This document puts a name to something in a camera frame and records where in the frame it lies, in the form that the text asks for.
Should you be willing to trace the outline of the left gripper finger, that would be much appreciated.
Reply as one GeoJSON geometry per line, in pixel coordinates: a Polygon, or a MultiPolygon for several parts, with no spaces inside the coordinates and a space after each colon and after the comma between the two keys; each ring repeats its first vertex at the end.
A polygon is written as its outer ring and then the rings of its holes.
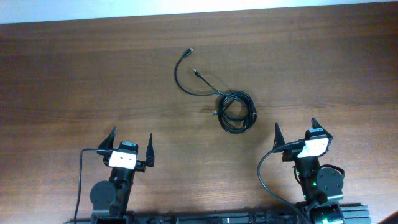
{"type": "Polygon", "coordinates": [[[155,154],[154,154],[152,137],[153,137],[153,135],[150,134],[149,143],[147,145],[147,150],[146,150],[146,166],[147,167],[153,167],[154,162],[155,162],[155,154]]]}
{"type": "Polygon", "coordinates": [[[113,149],[113,143],[116,135],[117,127],[114,127],[110,134],[105,138],[105,140],[98,146],[101,150],[111,150],[113,149]]]}

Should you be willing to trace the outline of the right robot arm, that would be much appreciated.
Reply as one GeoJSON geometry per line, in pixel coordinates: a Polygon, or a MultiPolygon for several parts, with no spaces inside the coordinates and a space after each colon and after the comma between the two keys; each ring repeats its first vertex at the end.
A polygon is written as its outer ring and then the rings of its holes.
{"type": "Polygon", "coordinates": [[[299,183],[304,201],[295,208],[304,221],[312,223],[343,223],[338,202],[343,199],[342,168],[331,164],[320,164],[333,140],[333,136],[316,119],[311,120],[312,128],[302,139],[285,142],[282,131],[275,124],[273,153],[282,153],[283,162],[294,163],[294,176],[299,183]]]}

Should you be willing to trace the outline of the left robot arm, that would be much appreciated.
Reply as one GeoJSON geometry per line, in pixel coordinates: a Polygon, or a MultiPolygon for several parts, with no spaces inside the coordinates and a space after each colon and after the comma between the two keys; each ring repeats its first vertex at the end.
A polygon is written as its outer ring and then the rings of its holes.
{"type": "Polygon", "coordinates": [[[146,159],[142,161],[137,158],[139,146],[136,143],[122,141],[114,148],[115,135],[116,128],[113,128],[98,146],[97,153],[103,156],[103,163],[111,168],[111,174],[108,180],[98,182],[90,191],[91,223],[134,223],[134,216],[127,213],[134,175],[154,166],[152,137],[147,145],[146,159]]]}

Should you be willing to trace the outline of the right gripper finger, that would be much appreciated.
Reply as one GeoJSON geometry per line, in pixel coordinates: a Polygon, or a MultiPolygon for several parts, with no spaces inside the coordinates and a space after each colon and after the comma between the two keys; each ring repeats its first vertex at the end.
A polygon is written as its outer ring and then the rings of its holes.
{"type": "Polygon", "coordinates": [[[282,135],[282,131],[280,130],[279,124],[275,123],[274,125],[274,143],[273,149],[277,149],[285,144],[284,137],[282,135]]]}
{"type": "Polygon", "coordinates": [[[311,124],[312,124],[312,129],[323,129],[323,127],[315,118],[311,119],[311,124]]]}

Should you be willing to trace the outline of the black usb cable long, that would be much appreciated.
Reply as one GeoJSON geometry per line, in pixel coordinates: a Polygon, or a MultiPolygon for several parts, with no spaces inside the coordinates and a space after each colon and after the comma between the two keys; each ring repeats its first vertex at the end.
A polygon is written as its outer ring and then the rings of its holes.
{"type": "Polygon", "coordinates": [[[253,98],[241,90],[220,90],[211,84],[199,70],[192,68],[183,72],[182,65],[193,54],[193,48],[183,51],[176,61],[173,76],[180,91],[198,98],[215,97],[215,110],[212,115],[219,125],[230,134],[243,134],[257,122],[257,108],[253,98]]]}

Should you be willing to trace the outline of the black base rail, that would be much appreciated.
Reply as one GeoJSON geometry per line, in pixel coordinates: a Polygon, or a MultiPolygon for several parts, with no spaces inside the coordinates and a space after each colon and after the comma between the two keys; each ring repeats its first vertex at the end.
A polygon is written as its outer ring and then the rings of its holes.
{"type": "Polygon", "coordinates": [[[246,210],[243,212],[212,213],[133,213],[122,218],[84,218],[76,223],[132,223],[132,224],[369,224],[371,217],[365,205],[329,205],[311,209],[304,218],[288,209],[246,210]]]}

